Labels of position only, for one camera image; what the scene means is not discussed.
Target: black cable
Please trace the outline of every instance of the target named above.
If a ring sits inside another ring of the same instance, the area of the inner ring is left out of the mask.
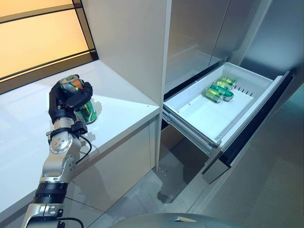
[[[81,228],[85,228],[84,224],[82,223],[81,220],[77,219],[77,218],[71,218],[71,217],[67,217],[67,218],[57,218],[57,220],[62,221],[62,220],[71,220],[71,221],[76,221],[81,225]]]
[[[92,150],[92,144],[90,143],[90,141],[88,141],[88,139],[87,138],[85,138],[85,137],[83,137],[82,135],[78,135],[80,138],[83,138],[84,140],[86,140],[86,142],[89,144],[89,146],[90,146],[90,149],[89,149],[89,151],[81,158],[81,159],[79,159],[78,161],[76,161],[76,164],[78,164],[79,162],[81,162],[86,156],[88,156],[89,155],[89,153],[91,152],[91,150]]]

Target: soda can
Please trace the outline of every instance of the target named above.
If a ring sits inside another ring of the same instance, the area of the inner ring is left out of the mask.
[[[223,89],[226,89],[228,91],[230,91],[232,89],[232,86],[230,86],[222,81],[216,81],[214,84],[216,84],[217,86],[222,87]]]
[[[74,94],[81,93],[83,89],[83,82],[79,79],[78,75],[70,75],[62,78],[59,82],[61,89],[68,98]],[[91,101],[88,101],[84,106],[76,109],[74,112],[81,122],[87,124],[92,123],[97,118],[97,113]]]
[[[219,91],[216,91],[214,89],[208,88],[205,91],[205,96],[211,99],[212,101],[219,103],[223,100],[223,94]]]
[[[224,83],[226,83],[227,85],[230,85],[230,86],[235,86],[235,84],[236,84],[235,80],[232,80],[228,77],[221,77],[219,79],[219,81],[224,82]]]
[[[218,91],[218,92],[222,92],[223,93],[223,97],[224,97],[224,101],[230,101],[234,94],[231,92],[231,91],[228,91],[220,86],[217,86],[216,84],[212,84],[210,86],[211,89],[214,89],[215,91]]]

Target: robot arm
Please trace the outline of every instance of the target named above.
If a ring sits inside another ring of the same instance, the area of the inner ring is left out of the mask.
[[[86,104],[92,93],[88,82],[84,83],[81,93],[69,98],[60,88],[60,82],[52,87],[48,113],[54,130],[47,133],[49,156],[44,162],[33,203],[28,206],[21,228],[65,227],[59,218],[63,214],[67,186],[79,160],[81,143],[78,138],[87,133],[87,127],[82,122],[76,122],[74,110]]]

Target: gray floor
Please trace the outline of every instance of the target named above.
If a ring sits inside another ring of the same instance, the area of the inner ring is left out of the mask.
[[[246,228],[302,228],[303,119],[304,86],[258,129],[232,168],[211,185],[200,172],[185,178],[189,172],[184,163],[168,152],[160,171],[149,172],[90,228],[159,212],[203,214]]]

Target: refrigerator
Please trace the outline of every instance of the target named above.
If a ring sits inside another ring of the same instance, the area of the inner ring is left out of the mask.
[[[208,156],[212,183],[303,82],[303,1],[173,0],[167,56],[163,125]],[[221,77],[234,97],[215,103],[204,92]]]

